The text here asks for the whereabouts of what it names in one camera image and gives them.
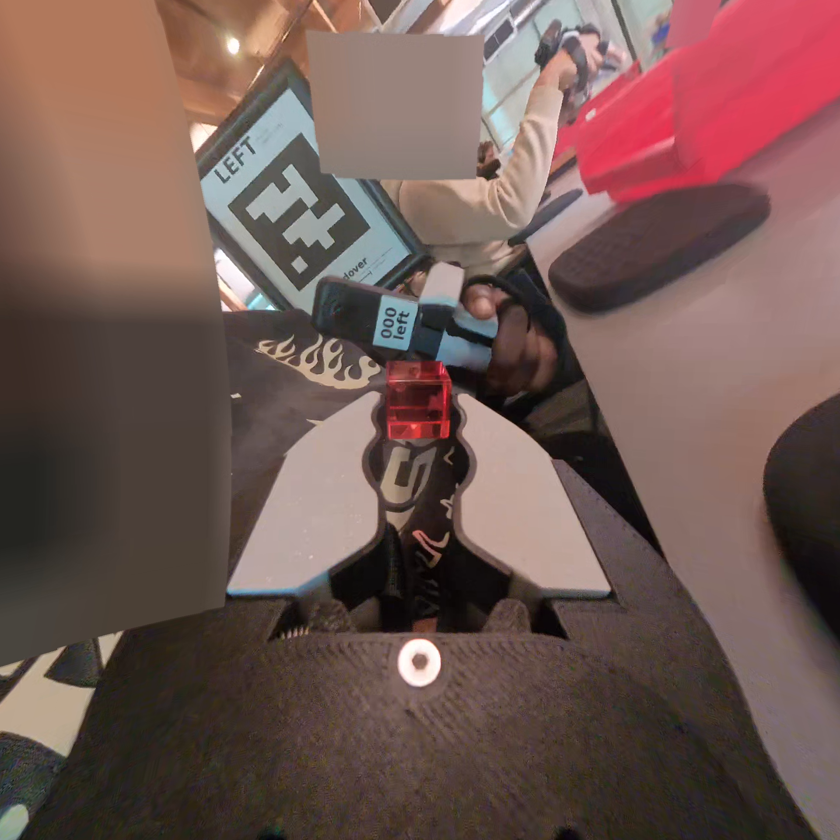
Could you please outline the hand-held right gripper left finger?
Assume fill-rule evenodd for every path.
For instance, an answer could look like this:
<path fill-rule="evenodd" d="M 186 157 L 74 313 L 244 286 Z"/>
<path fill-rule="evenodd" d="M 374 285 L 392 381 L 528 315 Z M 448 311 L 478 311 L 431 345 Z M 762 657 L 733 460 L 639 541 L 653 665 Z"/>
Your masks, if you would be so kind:
<path fill-rule="evenodd" d="M 227 584 L 229 596 L 328 595 L 385 527 L 369 455 L 381 394 L 363 394 L 287 451 Z"/>

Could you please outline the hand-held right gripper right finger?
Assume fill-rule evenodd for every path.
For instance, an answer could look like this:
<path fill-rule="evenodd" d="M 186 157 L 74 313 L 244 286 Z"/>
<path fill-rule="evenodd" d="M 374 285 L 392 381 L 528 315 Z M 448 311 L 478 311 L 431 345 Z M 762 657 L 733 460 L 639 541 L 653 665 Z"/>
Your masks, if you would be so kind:
<path fill-rule="evenodd" d="M 549 454 L 468 394 L 455 396 L 468 468 L 455 491 L 459 543 L 515 595 L 608 597 L 612 587 Z"/>

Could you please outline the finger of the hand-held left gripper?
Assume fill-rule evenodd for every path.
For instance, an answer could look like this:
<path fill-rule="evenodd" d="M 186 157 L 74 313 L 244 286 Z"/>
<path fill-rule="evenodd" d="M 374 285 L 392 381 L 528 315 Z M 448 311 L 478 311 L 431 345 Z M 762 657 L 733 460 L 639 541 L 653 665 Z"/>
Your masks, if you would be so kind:
<path fill-rule="evenodd" d="M 422 308 L 456 309 L 465 283 L 465 270 L 448 262 L 431 266 L 420 291 Z"/>
<path fill-rule="evenodd" d="M 441 337 L 441 362 L 470 372 L 486 372 L 494 343 L 494 319 L 455 311 Z"/>

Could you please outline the red transparent cube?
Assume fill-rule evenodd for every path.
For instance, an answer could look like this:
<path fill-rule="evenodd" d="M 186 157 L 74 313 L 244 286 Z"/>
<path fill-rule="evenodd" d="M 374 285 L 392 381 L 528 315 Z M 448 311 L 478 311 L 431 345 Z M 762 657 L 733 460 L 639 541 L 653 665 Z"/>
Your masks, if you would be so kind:
<path fill-rule="evenodd" d="M 452 381 L 443 362 L 394 360 L 385 367 L 389 440 L 444 440 L 451 423 Z"/>

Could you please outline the red plastic bin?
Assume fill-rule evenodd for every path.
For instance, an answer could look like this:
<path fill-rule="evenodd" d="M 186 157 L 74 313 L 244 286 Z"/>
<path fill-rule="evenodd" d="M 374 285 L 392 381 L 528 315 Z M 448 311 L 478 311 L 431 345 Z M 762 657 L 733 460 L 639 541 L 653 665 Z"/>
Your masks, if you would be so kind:
<path fill-rule="evenodd" d="M 579 122 L 584 189 L 631 203 L 737 169 L 839 96 L 838 1 L 729 2 Z"/>

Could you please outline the person's left hand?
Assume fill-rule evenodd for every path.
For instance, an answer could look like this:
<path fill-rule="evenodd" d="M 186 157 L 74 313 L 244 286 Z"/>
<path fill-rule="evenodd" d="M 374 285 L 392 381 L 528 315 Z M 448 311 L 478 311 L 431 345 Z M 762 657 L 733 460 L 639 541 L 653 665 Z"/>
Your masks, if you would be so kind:
<path fill-rule="evenodd" d="M 468 287 L 461 302 L 475 319 L 497 321 L 484 377 L 485 393 L 513 397 L 546 391 L 557 372 L 559 355 L 554 342 L 534 324 L 526 309 L 505 291 L 484 283 Z"/>

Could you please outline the black cushion pad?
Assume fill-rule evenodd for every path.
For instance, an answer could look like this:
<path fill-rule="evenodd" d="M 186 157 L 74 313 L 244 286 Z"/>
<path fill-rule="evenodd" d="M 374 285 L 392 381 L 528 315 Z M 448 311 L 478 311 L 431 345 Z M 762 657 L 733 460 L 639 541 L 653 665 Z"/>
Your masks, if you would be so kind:
<path fill-rule="evenodd" d="M 811 408 L 772 446 L 763 497 L 773 535 L 805 592 L 839 592 L 839 395 Z"/>
<path fill-rule="evenodd" d="M 764 189 L 740 182 L 649 196 L 559 255 L 549 284 L 583 314 L 630 306 L 722 255 L 762 226 L 771 209 Z"/>

